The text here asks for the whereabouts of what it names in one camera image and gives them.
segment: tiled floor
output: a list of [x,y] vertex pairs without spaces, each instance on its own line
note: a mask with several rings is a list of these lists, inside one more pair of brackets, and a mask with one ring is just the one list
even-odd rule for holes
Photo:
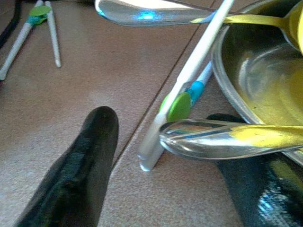
[[[234,10],[249,2],[236,1]],[[0,50],[0,64],[32,6],[22,4],[22,19]],[[14,223],[85,116],[100,105],[117,112],[120,134],[99,226],[241,226],[214,163],[165,153],[153,171],[144,173],[136,157],[144,132],[206,25],[129,28],[104,20],[92,5],[61,1],[53,8],[62,68],[55,67],[44,23],[33,29],[0,85],[0,226]],[[0,7],[0,29],[11,17],[7,9]],[[211,79],[191,117],[217,112],[235,114]]]

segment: metal bowl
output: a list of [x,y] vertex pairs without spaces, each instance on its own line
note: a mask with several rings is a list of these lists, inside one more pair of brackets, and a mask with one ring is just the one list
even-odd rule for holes
[[[265,0],[241,12],[284,17],[299,0]],[[212,50],[215,77],[248,123],[303,125],[303,57],[279,28],[224,26]],[[303,166],[303,152],[284,153]]]

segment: black cable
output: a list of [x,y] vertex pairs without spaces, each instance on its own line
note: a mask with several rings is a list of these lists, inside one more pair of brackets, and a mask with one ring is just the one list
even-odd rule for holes
[[0,35],[0,49],[6,43],[7,39],[9,38],[10,34],[15,30],[21,14],[21,2],[22,0],[15,1],[15,12],[14,16],[11,19],[10,23],[6,26],[2,34]]

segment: tile grout line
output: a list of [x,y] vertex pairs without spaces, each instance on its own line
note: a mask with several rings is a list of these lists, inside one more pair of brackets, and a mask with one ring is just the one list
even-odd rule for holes
[[[215,4],[216,0],[213,0],[212,4],[210,5],[210,7],[212,7]],[[139,127],[141,126],[142,122],[144,121],[144,119],[146,118],[148,112],[151,110],[152,105],[154,104],[154,102],[156,101],[156,99],[158,98],[159,94],[161,93],[163,87],[165,86],[166,82],[168,81],[168,79],[170,78],[173,70],[175,69],[175,67],[177,66],[177,64],[180,62],[182,56],[184,55],[185,51],[187,50],[188,46],[190,45],[190,43],[192,42],[193,38],[195,37],[195,35],[197,34],[199,28],[200,28],[201,24],[199,24],[196,28],[196,30],[194,31],[193,35],[190,37],[188,43],[186,44],[186,46],[184,47],[184,49],[182,50],[180,56],[178,57],[178,59],[176,60],[175,64],[172,66],[171,70],[169,71],[167,77],[165,78],[165,80],[163,81],[160,89],[157,91],[155,97],[153,98],[153,100],[151,101],[151,103],[148,105],[147,109],[145,110],[143,116],[140,118],[137,126],[135,127],[134,131],[132,132],[132,134],[130,135],[129,139],[127,140],[126,144],[123,146],[121,153],[118,155],[116,161],[113,163],[112,165],[112,170],[116,167],[117,163],[119,162],[119,160],[121,159],[122,155],[125,152],[125,149],[129,146],[129,144],[131,143],[131,141],[133,140],[136,132],[138,131]]]

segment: metal spoon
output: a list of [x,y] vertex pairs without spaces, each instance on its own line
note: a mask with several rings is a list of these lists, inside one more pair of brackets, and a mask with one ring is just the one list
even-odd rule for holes
[[[95,8],[106,19],[124,26],[209,23],[215,11],[174,0],[96,0]],[[299,50],[298,22],[302,8],[300,1],[285,17],[231,13],[225,22],[279,27],[285,39]]]
[[160,144],[194,159],[235,159],[303,147],[303,126],[186,120],[160,128]]

